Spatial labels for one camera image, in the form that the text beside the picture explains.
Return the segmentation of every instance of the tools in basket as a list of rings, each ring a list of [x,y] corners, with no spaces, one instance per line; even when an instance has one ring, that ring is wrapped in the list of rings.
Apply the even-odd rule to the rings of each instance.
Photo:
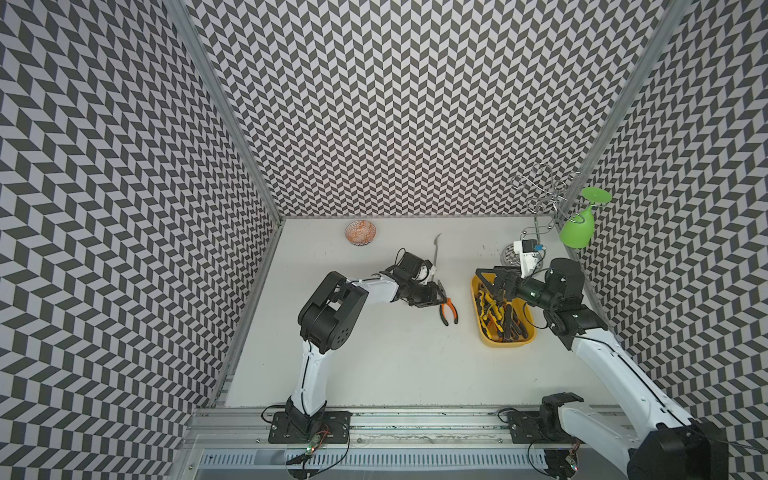
[[[495,299],[478,277],[472,280],[472,295],[480,338],[488,346],[522,346],[536,336],[530,310],[524,300]]]

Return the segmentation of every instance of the yellow plastic basket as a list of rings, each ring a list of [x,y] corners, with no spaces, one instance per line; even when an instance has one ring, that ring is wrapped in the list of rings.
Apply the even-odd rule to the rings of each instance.
[[[494,278],[496,278],[496,275],[493,273],[483,273],[483,275],[485,275],[485,278],[491,282],[493,282]],[[517,313],[518,318],[522,319],[521,323],[525,327],[525,331],[528,332],[528,339],[520,340],[517,342],[502,342],[494,340],[490,336],[486,335],[487,329],[480,318],[480,312],[478,311],[477,303],[475,302],[475,299],[477,298],[477,295],[480,291],[480,285],[481,281],[477,275],[472,277],[472,305],[475,306],[475,318],[478,321],[478,332],[480,333],[480,340],[485,345],[493,348],[515,348],[518,346],[528,345],[530,342],[533,342],[533,340],[536,338],[536,328],[534,328],[533,325],[525,320],[533,318],[531,316],[531,309],[528,307],[528,304],[525,302],[525,300],[519,298],[513,299],[511,302],[507,302],[507,305],[510,306],[511,304],[511,307],[515,313]]]

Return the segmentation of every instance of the cable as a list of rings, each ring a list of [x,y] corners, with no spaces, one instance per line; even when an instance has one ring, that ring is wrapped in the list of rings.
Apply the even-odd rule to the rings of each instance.
[[[536,273],[543,272],[544,269],[539,269],[539,265],[541,265],[544,262],[544,258],[547,256],[547,250],[542,250],[541,254],[538,256],[538,262],[533,266],[533,273],[528,276],[534,276]]]
[[[341,426],[346,426],[345,424],[343,424],[341,422],[337,422],[336,420],[326,420],[326,422],[333,422],[333,423],[338,423]],[[320,475],[323,472],[328,472],[331,468],[333,468],[333,467],[337,466],[339,463],[343,462],[344,459],[346,458],[347,454],[349,453],[349,445],[350,445],[351,442],[352,442],[352,434],[351,434],[351,432],[349,430],[347,430],[347,432],[346,432],[346,451],[344,452],[344,455],[342,455],[341,458],[336,460],[336,462],[333,465],[331,465],[330,467],[326,467],[326,468],[324,468],[322,470],[319,470],[316,474],[311,475],[311,476],[315,477],[315,476]]]
[[[528,318],[528,302],[525,302],[525,305],[523,305],[523,316],[525,317],[525,321],[530,323],[531,326],[535,329],[546,330],[549,328],[548,326],[536,326],[536,324],[533,323],[530,318]]]
[[[264,423],[272,423],[270,420],[267,420],[267,419],[264,418],[264,413],[266,413],[266,411],[269,410],[269,409],[276,409],[278,407],[285,407],[285,404],[284,403],[276,403],[275,405],[270,405],[268,407],[264,407],[264,410],[261,411],[261,419],[264,421]]]
[[[397,259],[400,257],[400,252],[403,253],[403,255],[406,254],[406,249],[401,248],[400,250],[397,250],[397,253],[395,253],[395,265],[397,265]]]
[[[310,353],[312,353],[312,343],[310,343]],[[306,412],[306,405],[304,405],[304,381],[306,380],[306,370],[310,367],[310,356],[306,356],[306,364],[304,364],[304,375],[301,377],[301,409],[304,415],[309,415]]]
[[[692,433],[695,433],[696,435],[698,435],[698,436],[700,436],[700,437],[702,437],[702,438],[705,438],[705,439],[709,440],[710,442],[719,442],[719,443],[724,443],[724,444],[726,444],[726,445],[731,445],[731,446],[733,446],[733,447],[741,447],[742,449],[749,449],[749,450],[754,450],[754,451],[756,451],[756,452],[760,452],[760,453],[762,453],[762,454],[764,454],[764,455],[768,455],[768,449],[764,449],[764,448],[762,448],[762,447],[753,447],[752,445],[747,445],[747,444],[745,444],[745,443],[739,443],[739,442],[730,442],[730,441],[728,441],[728,440],[713,439],[712,437],[708,437],[708,436],[704,435],[702,432],[699,432],[699,431],[698,431],[698,430],[696,430],[695,428],[691,427],[690,425],[686,425],[686,424],[682,423],[682,422],[680,421],[680,419],[679,419],[679,418],[677,418],[677,417],[675,416],[675,414],[673,414],[671,411],[667,410],[667,412],[668,412],[670,415],[672,415],[672,418],[673,418],[673,419],[677,420],[677,423],[681,424],[683,427],[686,427],[686,428],[688,428],[688,429],[689,429],[689,430],[690,430]]]
[[[502,418],[502,413],[505,413],[505,412],[517,412],[517,413],[520,413],[522,415],[528,415],[529,417],[531,417],[533,419],[537,419],[538,418],[538,412],[533,412],[533,413],[531,413],[531,412],[521,412],[520,410],[517,410],[517,409],[512,408],[512,407],[504,407],[503,409],[501,409],[498,412],[496,412],[496,416],[498,417],[499,420],[502,421],[502,423],[506,423],[506,424],[509,424],[509,422],[505,421]]]
[[[533,462],[531,461],[531,447],[533,446],[534,443],[542,443],[542,442],[533,441],[528,444],[528,450],[525,451],[525,458],[528,460],[528,463],[536,472],[541,473],[543,476],[549,477],[549,478],[557,478],[557,477],[553,477],[552,475],[549,475],[547,472],[543,472],[542,470],[539,470],[538,468],[536,468],[536,465],[534,465]]]

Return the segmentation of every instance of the chevron patterned wallpaper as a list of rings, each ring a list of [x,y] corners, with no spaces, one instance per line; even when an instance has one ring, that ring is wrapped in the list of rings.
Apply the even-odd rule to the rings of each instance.
[[[614,192],[584,265],[638,362],[731,440],[768,448],[763,2],[694,2],[594,182]],[[768,456],[731,448],[733,478]]]
[[[526,214],[580,165],[662,0],[187,0],[286,215]]]
[[[2,1],[0,58],[0,478],[161,478],[273,225],[159,0]]]

